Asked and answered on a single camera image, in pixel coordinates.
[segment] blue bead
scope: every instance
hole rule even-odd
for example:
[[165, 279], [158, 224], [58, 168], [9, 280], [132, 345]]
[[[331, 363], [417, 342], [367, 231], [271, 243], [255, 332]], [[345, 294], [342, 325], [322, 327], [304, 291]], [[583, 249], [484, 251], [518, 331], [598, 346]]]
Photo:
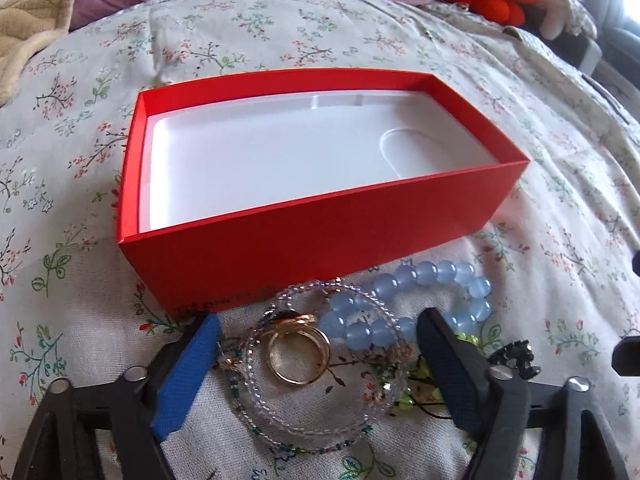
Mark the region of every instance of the blue bead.
[[468, 287], [472, 298], [485, 298], [491, 293], [491, 282], [484, 276], [477, 276], [472, 279]]
[[442, 319], [447, 322], [449, 328], [452, 329], [453, 332], [458, 330], [458, 324], [455, 317], [453, 317], [449, 312], [441, 312], [440, 315], [442, 316]]
[[398, 281], [388, 272], [380, 274], [373, 281], [373, 290], [376, 291], [376, 296], [380, 300], [388, 301], [396, 295], [398, 291]]
[[391, 346], [396, 340], [393, 332], [384, 319], [377, 319], [371, 323], [371, 342], [376, 346]]
[[[375, 295], [376, 295], [376, 293], [372, 290], [372, 285], [370, 283], [367, 283], [367, 284], [361, 286], [360, 290], [362, 292], [366, 292], [367, 294], [369, 294], [370, 296], [373, 296], [373, 297], [375, 297]], [[369, 300], [364, 298], [364, 296], [356, 294], [355, 306], [356, 306], [357, 310], [371, 310], [372, 304], [371, 304], [371, 302]]]
[[459, 312], [456, 314], [456, 332], [462, 332], [466, 335], [471, 335], [476, 331], [478, 326], [476, 325], [476, 318], [474, 318], [468, 312]]
[[438, 269], [438, 276], [436, 277], [438, 283], [450, 283], [456, 277], [456, 266], [453, 262], [442, 260], [438, 262], [436, 267]]
[[485, 298], [475, 298], [469, 303], [469, 314], [476, 318], [476, 321], [486, 321], [491, 314], [491, 305]]
[[351, 313], [354, 303], [353, 296], [348, 292], [336, 292], [329, 298], [329, 306], [336, 312]]
[[476, 269], [469, 262], [456, 263], [456, 277], [455, 280], [460, 285], [466, 285], [476, 275]]
[[347, 327], [345, 341], [351, 350], [366, 350], [372, 344], [371, 328], [363, 321], [356, 321]]
[[415, 266], [415, 273], [417, 275], [416, 281], [422, 285], [433, 285], [436, 282], [438, 276], [438, 269], [431, 262], [422, 262]]
[[338, 339], [344, 337], [346, 325], [344, 319], [339, 312], [331, 310], [326, 314], [323, 314], [318, 323], [318, 328], [331, 339]]
[[394, 276], [398, 281], [398, 288], [406, 292], [414, 290], [415, 285], [418, 283], [416, 281], [418, 275], [415, 272], [415, 267], [411, 265], [401, 265], [394, 272]]
[[401, 317], [398, 319], [398, 326], [405, 341], [415, 341], [415, 319]]

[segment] oval indentation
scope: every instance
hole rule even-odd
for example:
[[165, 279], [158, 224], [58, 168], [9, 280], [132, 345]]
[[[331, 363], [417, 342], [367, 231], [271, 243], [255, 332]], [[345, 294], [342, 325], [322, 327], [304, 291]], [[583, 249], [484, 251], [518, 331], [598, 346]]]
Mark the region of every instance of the oval indentation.
[[426, 132], [411, 128], [389, 130], [380, 139], [380, 151], [399, 178], [455, 170], [451, 149]]

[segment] open box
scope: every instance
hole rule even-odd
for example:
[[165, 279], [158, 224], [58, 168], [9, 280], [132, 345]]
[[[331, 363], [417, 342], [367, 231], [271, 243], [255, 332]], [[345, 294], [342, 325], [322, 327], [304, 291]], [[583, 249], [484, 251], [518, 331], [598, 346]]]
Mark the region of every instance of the open box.
[[118, 242], [170, 314], [223, 310], [474, 232], [528, 162], [433, 75], [194, 80], [138, 97]]

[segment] red box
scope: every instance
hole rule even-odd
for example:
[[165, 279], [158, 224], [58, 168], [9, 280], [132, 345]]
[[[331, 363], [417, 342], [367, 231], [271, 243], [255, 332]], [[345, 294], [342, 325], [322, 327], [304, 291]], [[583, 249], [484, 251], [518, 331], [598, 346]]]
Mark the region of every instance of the red box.
[[[424, 92], [496, 162], [141, 232], [149, 118], [257, 96], [347, 90]], [[491, 218], [528, 163], [491, 121], [433, 75], [298, 69], [193, 80], [138, 96], [122, 175], [118, 243], [170, 314], [219, 311], [267, 299], [291, 283], [344, 276], [475, 232]]]

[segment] floral bedsheet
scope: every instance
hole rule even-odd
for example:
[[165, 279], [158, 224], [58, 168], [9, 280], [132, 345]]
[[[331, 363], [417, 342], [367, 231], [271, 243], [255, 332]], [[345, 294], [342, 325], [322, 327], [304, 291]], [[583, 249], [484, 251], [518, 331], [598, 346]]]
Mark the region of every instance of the floral bedsheet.
[[[0, 109], [0, 479], [11, 478], [50, 381], [112, 381], [182, 329], [114, 242], [137, 93], [195, 77], [318, 66], [434, 73], [530, 156], [481, 231], [412, 257], [473, 261], [495, 284], [480, 346], [528, 338], [541, 381], [591, 378], [628, 471], [640, 478], [640, 381], [610, 368], [620, 338], [640, 333], [640, 278], [630, 270], [640, 247], [640, 128], [630, 115], [552, 54], [454, 7], [155, 0], [34, 56]], [[165, 259], [172, 265], [171, 254]], [[394, 308], [416, 314], [430, 301], [417, 295]], [[225, 333], [239, 333], [263, 307], [225, 312]], [[453, 479], [474, 448], [450, 420], [414, 406], [344, 452], [273, 452], [232, 414], [224, 388], [209, 374], [184, 429], [163, 444], [178, 479]], [[314, 399], [308, 403], [312, 409]], [[110, 436], [98, 440], [108, 478], [118, 478]], [[535, 460], [531, 434], [516, 476], [530, 478]]]

